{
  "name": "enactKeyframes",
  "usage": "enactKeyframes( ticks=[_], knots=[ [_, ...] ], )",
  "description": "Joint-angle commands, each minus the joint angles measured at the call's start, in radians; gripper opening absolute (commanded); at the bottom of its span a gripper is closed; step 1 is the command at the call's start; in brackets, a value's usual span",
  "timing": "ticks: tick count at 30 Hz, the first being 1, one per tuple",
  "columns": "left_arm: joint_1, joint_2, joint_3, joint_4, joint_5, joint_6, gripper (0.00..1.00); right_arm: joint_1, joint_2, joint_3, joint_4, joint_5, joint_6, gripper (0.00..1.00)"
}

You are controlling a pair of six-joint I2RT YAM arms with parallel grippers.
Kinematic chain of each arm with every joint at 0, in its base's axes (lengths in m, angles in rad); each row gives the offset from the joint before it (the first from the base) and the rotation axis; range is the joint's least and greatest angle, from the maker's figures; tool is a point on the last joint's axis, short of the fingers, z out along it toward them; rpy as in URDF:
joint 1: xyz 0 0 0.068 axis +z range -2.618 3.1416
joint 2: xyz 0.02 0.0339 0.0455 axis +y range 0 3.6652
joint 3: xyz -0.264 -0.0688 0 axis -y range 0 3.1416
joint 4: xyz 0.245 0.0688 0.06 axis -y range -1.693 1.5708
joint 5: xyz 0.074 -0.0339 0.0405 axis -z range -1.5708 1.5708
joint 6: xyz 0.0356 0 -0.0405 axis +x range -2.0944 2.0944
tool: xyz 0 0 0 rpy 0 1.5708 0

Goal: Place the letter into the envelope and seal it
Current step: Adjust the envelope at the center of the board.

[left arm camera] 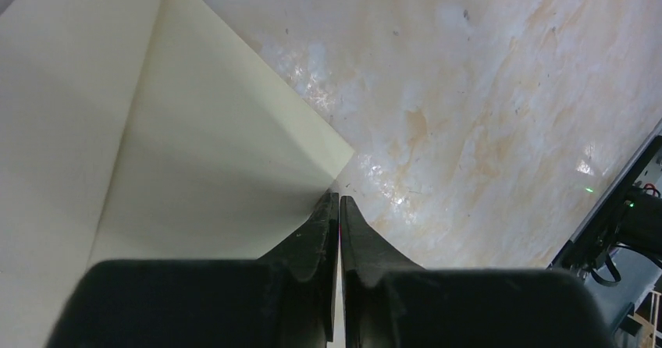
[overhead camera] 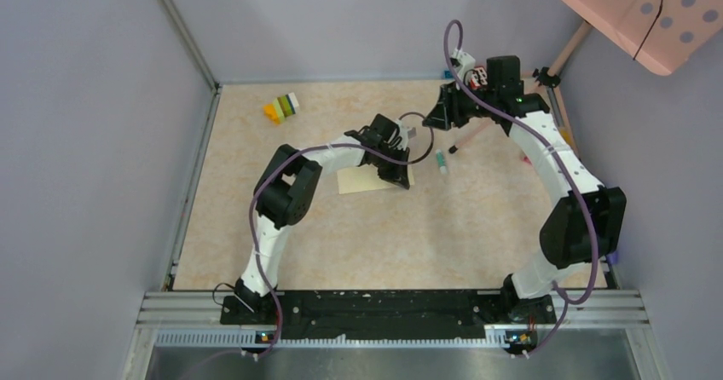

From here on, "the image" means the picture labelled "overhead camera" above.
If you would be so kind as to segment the pale yellow envelope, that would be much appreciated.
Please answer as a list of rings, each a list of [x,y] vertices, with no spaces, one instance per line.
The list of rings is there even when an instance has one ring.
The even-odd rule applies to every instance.
[[[379,178],[377,168],[371,165],[341,169],[336,172],[336,176],[340,195],[385,189],[404,190],[404,187]]]

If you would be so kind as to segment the white glue stick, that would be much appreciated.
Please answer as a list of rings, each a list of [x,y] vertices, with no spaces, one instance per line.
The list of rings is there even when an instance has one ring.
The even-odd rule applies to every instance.
[[[448,174],[448,166],[446,162],[445,155],[442,150],[437,149],[435,153],[436,161],[437,161],[437,167],[442,175]]]

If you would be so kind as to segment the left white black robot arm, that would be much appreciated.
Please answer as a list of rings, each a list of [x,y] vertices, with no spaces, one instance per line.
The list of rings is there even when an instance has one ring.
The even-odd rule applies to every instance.
[[[250,205],[253,249],[232,298],[253,323],[273,313],[273,289],[292,226],[307,215],[321,178],[340,170],[373,166],[381,181],[408,189],[410,139],[414,128],[382,114],[359,130],[325,145],[279,146],[254,188]]]

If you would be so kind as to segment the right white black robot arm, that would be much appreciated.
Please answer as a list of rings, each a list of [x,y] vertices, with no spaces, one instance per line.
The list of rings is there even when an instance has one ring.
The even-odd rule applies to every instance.
[[[581,304],[592,294],[599,259],[617,247],[627,204],[619,187],[606,187],[588,171],[558,131],[545,99],[528,93],[514,55],[488,59],[479,74],[476,61],[456,50],[447,58],[453,76],[440,88],[436,105],[424,126],[450,130],[472,118],[490,118],[514,141],[532,164],[549,195],[552,211],[539,232],[540,249],[500,290],[500,311],[511,322],[522,322],[535,304],[583,266],[590,277]]]

